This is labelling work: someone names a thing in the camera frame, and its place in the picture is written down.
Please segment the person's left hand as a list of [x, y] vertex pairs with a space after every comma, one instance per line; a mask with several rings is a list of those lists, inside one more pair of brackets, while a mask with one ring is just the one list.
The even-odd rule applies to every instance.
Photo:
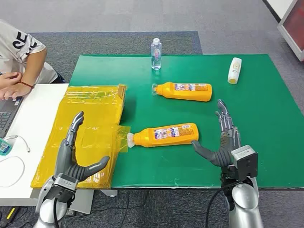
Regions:
[[22, 83], [17, 83], [15, 85], [8, 86], [0, 90], [0, 99], [1, 100], [8, 100], [11, 97], [15, 99], [18, 96], [23, 96], [29, 93], [32, 90], [32, 87], [27, 86]]

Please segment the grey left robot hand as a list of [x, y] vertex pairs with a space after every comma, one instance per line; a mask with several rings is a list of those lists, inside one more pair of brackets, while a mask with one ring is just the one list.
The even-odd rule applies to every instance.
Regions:
[[76, 114], [69, 128], [66, 137], [64, 138], [57, 153], [53, 179], [57, 179], [60, 173], [77, 179], [79, 182], [84, 181], [88, 177], [98, 173], [108, 164], [110, 157], [104, 156], [97, 163], [87, 167], [80, 166], [75, 158], [75, 139], [77, 132], [84, 121], [84, 112]]

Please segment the person's right hand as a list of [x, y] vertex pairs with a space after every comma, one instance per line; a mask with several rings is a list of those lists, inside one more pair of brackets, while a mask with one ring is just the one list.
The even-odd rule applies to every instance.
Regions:
[[4, 89], [19, 83], [22, 78], [20, 72], [8, 72], [0, 74], [0, 88]]

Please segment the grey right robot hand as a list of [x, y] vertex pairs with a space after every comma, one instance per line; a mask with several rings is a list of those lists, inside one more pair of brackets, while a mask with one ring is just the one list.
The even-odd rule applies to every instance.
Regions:
[[218, 117], [221, 130], [219, 149], [211, 151], [202, 147], [198, 140], [192, 140], [191, 143], [195, 152], [213, 165], [226, 167], [232, 164], [231, 152], [240, 148], [241, 139], [238, 127], [234, 125], [226, 104], [223, 100], [218, 99], [217, 106], [219, 110], [216, 111], [216, 115]]

